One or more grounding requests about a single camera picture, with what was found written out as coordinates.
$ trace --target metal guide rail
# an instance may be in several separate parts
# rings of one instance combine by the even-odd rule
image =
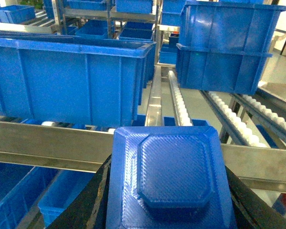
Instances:
[[[155,70],[145,125],[162,125],[160,68]],[[192,125],[175,75],[172,71],[169,74],[177,125]],[[222,144],[226,166],[250,188],[286,192],[286,150],[266,148],[217,95],[202,94],[234,142],[242,145]],[[111,154],[112,132],[11,120],[0,121],[0,162],[95,172]]]

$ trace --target open blue bin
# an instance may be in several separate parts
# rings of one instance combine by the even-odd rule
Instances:
[[[119,36],[119,40],[151,42],[153,41],[153,31],[124,29]]]
[[[152,30],[152,23],[142,23],[142,22],[127,22],[124,26],[125,29],[138,29],[138,30]]]
[[[107,10],[106,0],[68,0],[71,9]]]
[[[172,48],[167,44],[162,45],[160,50],[159,62],[176,64],[177,60],[177,47]]]
[[[0,163],[0,229],[16,228],[56,169]]]
[[[75,200],[94,173],[62,171],[38,203],[45,226],[49,226]]]
[[[153,0],[116,0],[116,11],[125,13],[145,13],[153,11]]]
[[[36,17],[33,6],[11,5],[0,7],[0,22],[20,24]]]
[[[1,36],[0,115],[131,125],[154,46],[74,36]]]
[[[176,70],[182,88],[254,94],[265,62],[272,55],[223,51],[177,44]]]
[[[268,52],[286,6],[187,1],[179,43],[208,49]]]

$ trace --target stacked blue bin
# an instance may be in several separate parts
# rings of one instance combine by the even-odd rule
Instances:
[[[153,12],[153,0],[116,0],[116,11],[125,13]]]
[[[56,169],[0,163],[0,229],[16,228],[56,173]]]
[[[0,115],[129,126],[137,117],[154,47],[0,32]]]
[[[33,6],[11,5],[0,7],[0,22],[3,23],[20,24],[35,17]]]
[[[180,26],[185,0],[163,0],[162,25]]]
[[[168,64],[176,64],[177,60],[177,47],[179,35],[171,34],[169,37],[169,43],[163,44],[159,53],[159,62],[160,63],[168,63]]]
[[[285,6],[187,1],[176,70],[181,87],[254,94]]]

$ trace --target blue plastic bin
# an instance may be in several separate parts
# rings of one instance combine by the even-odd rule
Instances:
[[[179,43],[197,48],[268,52],[286,6],[187,1]]]
[[[130,126],[154,46],[76,36],[2,36],[0,115]]]
[[[71,9],[107,10],[106,0],[68,0]]]
[[[38,203],[45,226],[49,226],[75,200],[94,173],[62,171]]]
[[[182,88],[254,94],[269,53],[222,51],[177,44]]]
[[[167,44],[162,45],[160,50],[160,63],[176,64],[177,60],[177,48],[172,48]]]
[[[218,132],[118,128],[106,228],[237,229]]]
[[[116,0],[116,11],[125,13],[145,13],[153,11],[153,0]]]
[[[107,21],[90,20],[75,35],[88,39],[108,38]]]
[[[170,35],[170,37],[168,39],[169,39],[168,45],[171,48],[177,48],[176,44],[179,41],[179,34],[171,33],[171,35]]]
[[[0,22],[20,24],[36,17],[33,6],[11,5],[0,7]]]
[[[173,12],[162,12],[162,25],[180,26],[181,25],[181,14]]]
[[[142,22],[127,22],[124,26],[125,29],[138,29],[138,30],[152,30],[152,23],[142,23]]]
[[[0,163],[0,229],[16,228],[56,172]]]
[[[151,42],[153,41],[153,31],[124,29],[119,36],[119,40]]]

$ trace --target silver metal bar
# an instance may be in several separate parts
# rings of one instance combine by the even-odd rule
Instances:
[[[106,10],[79,10],[79,9],[69,9],[69,8],[64,8],[64,10],[66,18],[86,18],[86,19],[103,18],[104,20],[107,19]]]
[[[177,78],[174,72],[169,70],[167,76],[169,79],[170,91],[173,100],[176,126],[193,125],[193,122],[184,104],[184,100],[178,87]]]
[[[286,100],[284,98],[264,88],[258,88],[256,94],[252,97],[286,120]]]
[[[116,7],[113,7],[110,12],[110,17],[113,21],[149,21],[155,23],[155,14],[142,14],[142,13],[123,13],[117,12]]]
[[[1,23],[1,22],[0,22],[0,30],[2,30],[2,31],[30,32],[30,33],[53,33],[53,29],[51,27],[9,24],[9,23]]]
[[[286,150],[221,144],[225,165],[249,188],[286,193]]]
[[[145,126],[162,126],[161,67],[156,66],[148,100]]]
[[[95,172],[112,141],[105,132],[0,122],[0,162]]]
[[[257,108],[253,107],[248,101],[246,101],[242,96],[234,94],[233,97],[246,109],[249,111],[260,123],[272,130],[279,138],[281,138],[286,143],[286,130],[275,123],[271,118],[266,116],[264,113],[259,111]]]

